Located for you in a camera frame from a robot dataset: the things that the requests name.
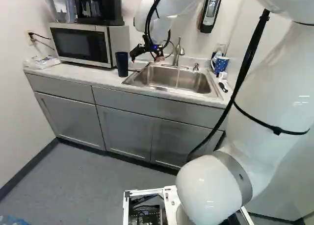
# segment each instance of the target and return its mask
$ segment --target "faucet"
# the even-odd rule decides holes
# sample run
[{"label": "faucet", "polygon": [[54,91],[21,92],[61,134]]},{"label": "faucet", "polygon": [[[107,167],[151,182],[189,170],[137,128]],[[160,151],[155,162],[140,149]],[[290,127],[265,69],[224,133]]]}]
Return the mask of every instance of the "faucet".
[{"label": "faucet", "polygon": [[198,69],[199,65],[200,65],[200,64],[195,63],[195,64],[194,64],[194,67],[193,67],[193,71],[199,71],[199,69]]},{"label": "faucet", "polygon": [[184,51],[184,48],[181,46],[181,37],[179,37],[179,42],[177,46],[175,47],[175,51],[174,51],[174,58],[173,58],[172,66],[175,66],[175,67],[178,66],[179,57],[182,55],[185,55],[185,51]]}]

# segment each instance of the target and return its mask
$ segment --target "dark blue tumbler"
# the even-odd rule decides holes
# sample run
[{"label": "dark blue tumbler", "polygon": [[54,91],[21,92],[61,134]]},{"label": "dark blue tumbler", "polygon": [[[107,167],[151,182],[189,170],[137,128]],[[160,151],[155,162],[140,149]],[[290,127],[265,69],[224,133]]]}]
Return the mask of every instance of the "dark blue tumbler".
[{"label": "dark blue tumbler", "polygon": [[116,61],[119,77],[128,76],[129,55],[127,52],[116,52]]}]

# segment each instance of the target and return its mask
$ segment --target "baseboard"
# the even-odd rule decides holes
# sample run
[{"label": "baseboard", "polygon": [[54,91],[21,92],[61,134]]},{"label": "baseboard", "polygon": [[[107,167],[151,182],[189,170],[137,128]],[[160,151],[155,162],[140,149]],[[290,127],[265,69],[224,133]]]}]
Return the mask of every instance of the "baseboard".
[{"label": "baseboard", "polygon": [[3,187],[0,188],[0,201],[8,195],[12,189],[32,170],[35,166],[48,155],[59,143],[57,138],[53,139],[44,149],[42,149],[34,158],[32,158],[13,178],[11,178]]},{"label": "baseboard", "polygon": [[108,157],[115,158],[115,159],[118,159],[118,160],[126,161],[126,162],[129,162],[131,164],[139,165],[139,166],[142,166],[142,167],[145,167],[145,168],[149,168],[149,169],[152,169],[152,170],[156,170],[156,171],[160,171],[160,172],[163,172],[163,173],[166,173],[166,174],[170,174],[170,175],[175,175],[176,176],[178,174],[178,172],[179,172],[178,170],[170,169],[170,168],[167,168],[167,167],[164,167],[164,166],[160,166],[160,165],[154,165],[154,164],[149,163],[149,162],[145,162],[145,161],[134,159],[134,158],[131,158],[131,157],[127,157],[127,156],[124,156],[124,155],[116,154],[116,153],[113,153],[113,152],[110,152],[110,151],[104,151],[104,150],[99,150],[99,149],[87,147],[85,145],[74,143],[74,142],[71,142],[69,140],[65,140],[65,139],[59,138],[59,142],[67,144],[67,145],[72,146],[74,148],[78,148],[78,149],[86,150],[86,151],[89,151],[89,152],[92,152],[92,153],[95,153],[95,154],[98,154],[98,155],[108,156]]}]

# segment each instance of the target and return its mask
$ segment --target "stainless steel sink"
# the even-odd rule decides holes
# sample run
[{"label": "stainless steel sink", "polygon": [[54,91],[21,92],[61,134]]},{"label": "stainless steel sink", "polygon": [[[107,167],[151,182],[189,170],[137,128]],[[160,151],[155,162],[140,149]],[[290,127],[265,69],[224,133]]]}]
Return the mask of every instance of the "stainless steel sink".
[{"label": "stainless steel sink", "polygon": [[170,93],[221,99],[207,70],[195,71],[176,67],[148,65],[139,73],[131,74],[123,84]]}]

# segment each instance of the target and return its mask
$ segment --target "microwave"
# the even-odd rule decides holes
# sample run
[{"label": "microwave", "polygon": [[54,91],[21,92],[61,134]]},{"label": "microwave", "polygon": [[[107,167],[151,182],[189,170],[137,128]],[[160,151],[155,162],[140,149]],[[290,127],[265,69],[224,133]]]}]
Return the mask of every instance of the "microwave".
[{"label": "microwave", "polygon": [[113,68],[116,52],[130,52],[129,26],[49,23],[61,61]]}]

